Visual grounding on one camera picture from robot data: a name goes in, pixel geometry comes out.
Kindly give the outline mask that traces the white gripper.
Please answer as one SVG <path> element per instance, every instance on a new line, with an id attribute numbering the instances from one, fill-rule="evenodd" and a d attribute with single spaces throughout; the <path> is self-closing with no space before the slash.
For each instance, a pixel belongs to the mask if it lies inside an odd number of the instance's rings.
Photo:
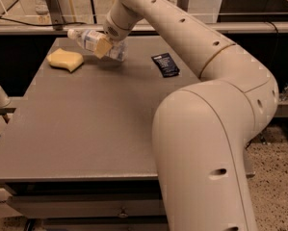
<path id="1" fill-rule="evenodd" d="M 104 33 L 112 40 L 124 40 L 142 20 L 143 17 L 124 6 L 119 0 L 116 0 L 106 16 L 103 24 Z M 113 44 L 106 38 L 101 38 L 94 50 L 94 55 L 101 59 L 113 47 Z"/>

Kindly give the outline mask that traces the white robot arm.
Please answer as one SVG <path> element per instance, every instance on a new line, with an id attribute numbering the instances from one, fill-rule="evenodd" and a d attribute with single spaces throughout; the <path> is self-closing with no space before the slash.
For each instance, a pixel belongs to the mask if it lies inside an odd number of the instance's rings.
<path id="1" fill-rule="evenodd" d="M 257 231 L 244 148 L 272 120 L 271 71 L 168 0 L 116 0 L 103 29 L 125 39 L 145 19 L 198 78 L 157 108 L 152 146 L 170 231 Z"/>

